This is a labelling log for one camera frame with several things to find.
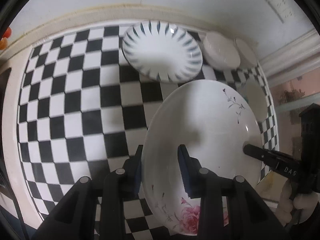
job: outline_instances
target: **wall molding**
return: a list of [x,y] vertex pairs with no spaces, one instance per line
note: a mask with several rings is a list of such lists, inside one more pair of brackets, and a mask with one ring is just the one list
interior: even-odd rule
[[320,36],[313,29],[260,60],[270,87],[320,66]]

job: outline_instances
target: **tomato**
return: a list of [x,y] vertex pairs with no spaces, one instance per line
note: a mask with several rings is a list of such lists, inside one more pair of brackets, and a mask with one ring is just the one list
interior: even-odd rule
[[11,36],[12,30],[10,27],[7,28],[2,37],[9,38]]
[[2,38],[0,41],[0,50],[3,50],[8,47],[8,40],[6,37]]

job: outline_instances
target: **small flower branch design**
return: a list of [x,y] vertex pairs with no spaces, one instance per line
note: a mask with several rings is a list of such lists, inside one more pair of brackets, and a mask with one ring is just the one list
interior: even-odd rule
[[227,95],[227,93],[226,93],[226,89],[225,88],[222,91],[224,92],[224,94],[227,97],[227,102],[230,102],[230,104],[231,104],[228,108],[230,108],[231,106],[237,106],[238,107],[238,110],[236,111],[236,114],[238,115],[237,119],[238,119],[238,123],[239,123],[239,117],[241,116],[241,111],[242,111],[242,109],[245,109],[245,107],[242,104],[239,104],[239,103],[236,102],[236,97],[233,97],[233,99],[232,99],[232,97],[229,97]]

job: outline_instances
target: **plate with blue-green rim pattern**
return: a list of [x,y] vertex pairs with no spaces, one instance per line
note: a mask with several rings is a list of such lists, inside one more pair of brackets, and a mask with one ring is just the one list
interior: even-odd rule
[[141,74],[160,82],[187,82],[202,68],[196,40],[183,28],[162,21],[145,21],[124,33],[122,51]]

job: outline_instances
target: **white bowl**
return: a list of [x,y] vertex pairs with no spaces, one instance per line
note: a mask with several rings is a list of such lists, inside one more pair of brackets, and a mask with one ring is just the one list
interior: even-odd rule
[[268,105],[261,86],[256,81],[248,79],[237,91],[247,101],[257,121],[263,122],[268,114]]
[[197,233],[200,199],[185,193],[180,144],[218,176],[242,175],[256,186],[261,161],[243,153],[245,142],[261,147],[260,130],[246,101],[231,87],[197,80],[175,90],[154,115],[142,150],[142,185],[154,216],[175,232]]
[[136,70],[161,82],[187,82],[202,67],[196,40],[185,29],[168,22],[146,21],[129,27],[122,50]]
[[235,46],[238,49],[241,59],[239,68],[247,69],[257,66],[257,57],[244,40],[241,40],[240,38],[235,38]]
[[215,69],[236,69],[240,56],[233,41],[218,32],[209,32],[203,41],[203,53],[207,62]]

